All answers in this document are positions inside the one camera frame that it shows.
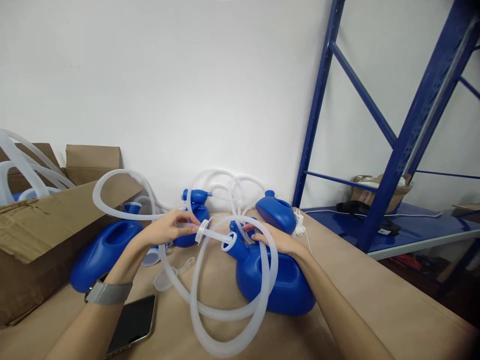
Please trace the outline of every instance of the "black phone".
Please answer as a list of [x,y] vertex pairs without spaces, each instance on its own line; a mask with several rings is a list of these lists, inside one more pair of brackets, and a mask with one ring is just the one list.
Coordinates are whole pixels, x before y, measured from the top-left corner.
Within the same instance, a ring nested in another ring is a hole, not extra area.
[[155,295],[149,295],[123,306],[105,358],[118,354],[152,335],[156,300]]

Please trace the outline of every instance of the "blue metal shelf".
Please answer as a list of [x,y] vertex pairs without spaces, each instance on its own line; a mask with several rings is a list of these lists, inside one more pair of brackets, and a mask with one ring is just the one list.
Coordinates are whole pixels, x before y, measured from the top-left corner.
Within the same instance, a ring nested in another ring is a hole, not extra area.
[[[398,137],[336,44],[344,4],[345,0],[332,1],[292,205],[300,207],[307,176],[315,176],[375,192],[375,198],[364,222],[349,215],[331,212],[309,214],[374,259],[400,255],[462,239],[480,238],[479,224],[451,216],[439,218],[396,217],[394,222],[402,229],[399,235],[391,237],[380,235],[377,232],[379,225],[384,221],[386,210],[399,179],[405,173],[411,176],[415,172],[422,172],[470,179],[479,178],[471,175],[417,170],[457,83],[462,83],[480,100],[480,92],[462,77],[462,72],[472,52],[480,49],[480,45],[477,46],[480,37],[480,21],[474,22],[476,12],[471,8],[472,2],[470,0],[454,1]],[[330,65],[334,56],[392,147],[383,178],[379,187],[375,189],[349,180],[309,171]],[[408,204],[400,204],[398,211],[402,214],[412,215],[432,213]],[[465,259],[475,255],[472,252],[479,250],[478,243],[480,240],[475,242],[475,246],[470,247]]]

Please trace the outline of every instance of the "blue plastic urinal bottle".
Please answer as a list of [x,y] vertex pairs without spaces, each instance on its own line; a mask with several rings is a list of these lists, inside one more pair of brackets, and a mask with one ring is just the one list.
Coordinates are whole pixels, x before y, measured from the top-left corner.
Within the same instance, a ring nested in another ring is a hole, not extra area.
[[[210,219],[210,212],[209,209],[205,206],[205,202],[207,198],[212,196],[211,192],[206,192],[203,190],[192,190],[191,191],[191,210],[193,214],[198,219],[198,221],[202,222],[205,219]],[[187,189],[183,191],[182,197],[184,201],[187,200]],[[173,243],[180,247],[180,248],[188,248],[191,247],[195,242],[196,234],[180,236],[177,239],[173,240]]]
[[[141,207],[137,202],[129,202],[124,211],[138,214]],[[76,258],[70,273],[71,286],[86,293],[99,277],[112,270],[130,240],[143,229],[136,220],[120,220],[106,226]]]
[[297,225],[294,210],[286,201],[275,197],[273,190],[265,191],[265,197],[256,202],[256,210],[273,227],[291,235]]
[[[230,230],[237,233],[232,245],[222,244],[223,250],[237,260],[236,284],[241,294],[251,302],[260,293],[262,284],[262,260],[260,245],[255,242],[245,245],[234,221]],[[270,248],[267,246],[268,262]],[[297,262],[289,255],[278,254],[278,275],[268,298],[267,311],[277,314],[297,316],[308,313],[315,306],[312,289]]]

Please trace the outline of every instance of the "brown paper table surface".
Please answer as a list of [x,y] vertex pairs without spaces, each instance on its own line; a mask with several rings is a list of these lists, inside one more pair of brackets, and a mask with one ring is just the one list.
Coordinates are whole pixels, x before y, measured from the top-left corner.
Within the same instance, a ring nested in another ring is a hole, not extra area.
[[[477,335],[468,322],[416,289],[396,274],[304,214],[314,257],[333,283],[370,325],[396,359],[462,359]],[[300,241],[306,244],[305,235]],[[211,240],[202,264],[198,298],[218,309],[246,304],[235,282],[236,261]],[[172,266],[180,268],[199,246],[174,248]],[[158,263],[141,267],[128,302],[155,293]],[[193,268],[179,276],[190,289]],[[62,288],[17,326],[0,330],[0,359],[41,359],[83,306],[83,295],[70,285]],[[249,318],[203,324],[218,341],[238,335]],[[189,305],[174,287],[157,293],[154,332],[150,339],[113,359],[211,359],[192,326]],[[304,316],[267,312],[252,343],[235,359],[341,359],[318,307]]]

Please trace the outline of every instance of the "smartwatch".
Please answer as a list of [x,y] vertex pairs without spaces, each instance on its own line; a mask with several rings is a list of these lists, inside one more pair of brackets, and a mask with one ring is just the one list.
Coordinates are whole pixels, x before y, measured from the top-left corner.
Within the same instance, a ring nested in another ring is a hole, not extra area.
[[85,293],[85,302],[90,304],[124,304],[129,297],[133,283],[112,285],[104,283],[109,273],[100,276]]

